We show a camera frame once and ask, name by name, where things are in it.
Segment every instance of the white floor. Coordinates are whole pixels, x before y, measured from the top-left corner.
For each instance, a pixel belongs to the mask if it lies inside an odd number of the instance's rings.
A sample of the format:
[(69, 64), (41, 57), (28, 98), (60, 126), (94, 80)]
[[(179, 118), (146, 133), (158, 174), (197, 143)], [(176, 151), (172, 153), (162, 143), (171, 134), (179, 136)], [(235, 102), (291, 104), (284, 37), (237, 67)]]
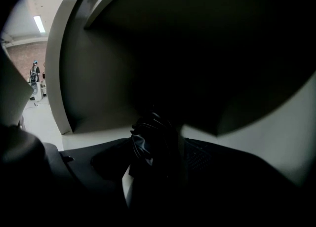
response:
[(54, 144), (59, 151), (64, 150), (47, 97), (39, 102), (29, 100), (24, 108), (23, 118), (27, 132), (37, 136), (43, 143)]

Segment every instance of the person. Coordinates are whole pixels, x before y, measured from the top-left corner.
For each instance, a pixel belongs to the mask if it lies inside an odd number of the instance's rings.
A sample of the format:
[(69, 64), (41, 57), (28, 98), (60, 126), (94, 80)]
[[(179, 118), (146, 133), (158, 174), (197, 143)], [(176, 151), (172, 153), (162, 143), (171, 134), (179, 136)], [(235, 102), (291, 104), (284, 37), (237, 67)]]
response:
[(40, 79), (40, 68), (38, 67), (38, 61), (37, 60), (35, 60), (33, 62), (33, 65), (32, 65), (31, 70), (30, 70), (30, 76), (31, 76), (32, 73), (36, 73), (36, 76), (37, 76), (36, 82), (39, 82), (40, 81), (39, 80)]

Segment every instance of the brick wall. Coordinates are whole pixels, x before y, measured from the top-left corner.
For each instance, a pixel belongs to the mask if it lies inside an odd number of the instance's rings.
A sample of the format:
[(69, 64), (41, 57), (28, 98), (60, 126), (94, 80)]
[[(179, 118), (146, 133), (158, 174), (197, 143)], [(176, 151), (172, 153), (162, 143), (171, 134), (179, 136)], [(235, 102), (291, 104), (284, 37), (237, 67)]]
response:
[(22, 45), (16, 45), (7, 48), (7, 52), (10, 55), (10, 59), (26, 80), (30, 74), (30, 68), (34, 60), (38, 61), (40, 70), (39, 79), (42, 80), (42, 72), (44, 69), (45, 54), (46, 54), (47, 42), (35, 42)]

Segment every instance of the ceiling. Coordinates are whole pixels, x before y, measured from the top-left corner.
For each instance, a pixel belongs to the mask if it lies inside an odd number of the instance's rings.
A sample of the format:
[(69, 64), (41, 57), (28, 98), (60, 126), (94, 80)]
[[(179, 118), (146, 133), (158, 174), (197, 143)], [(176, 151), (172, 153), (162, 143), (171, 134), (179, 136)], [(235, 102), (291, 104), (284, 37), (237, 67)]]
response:
[[(4, 46), (47, 40), (62, 0), (19, 0), (1, 33)], [(40, 16), (45, 33), (40, 33), (33, 16)]]

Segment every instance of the ceiling light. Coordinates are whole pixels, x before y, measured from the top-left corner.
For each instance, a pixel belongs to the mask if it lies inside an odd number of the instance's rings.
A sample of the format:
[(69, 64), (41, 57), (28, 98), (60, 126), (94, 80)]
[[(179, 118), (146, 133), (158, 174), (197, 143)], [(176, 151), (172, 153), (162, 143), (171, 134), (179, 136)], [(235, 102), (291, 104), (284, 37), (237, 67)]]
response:
[(40, 16), (34, 16), (34, 21), (36, 22), (36, 25), (38, 26), (39, 32), (40, 33), (45, 33), (45, 29), (43, 26), (43, 23), (41, 22)]

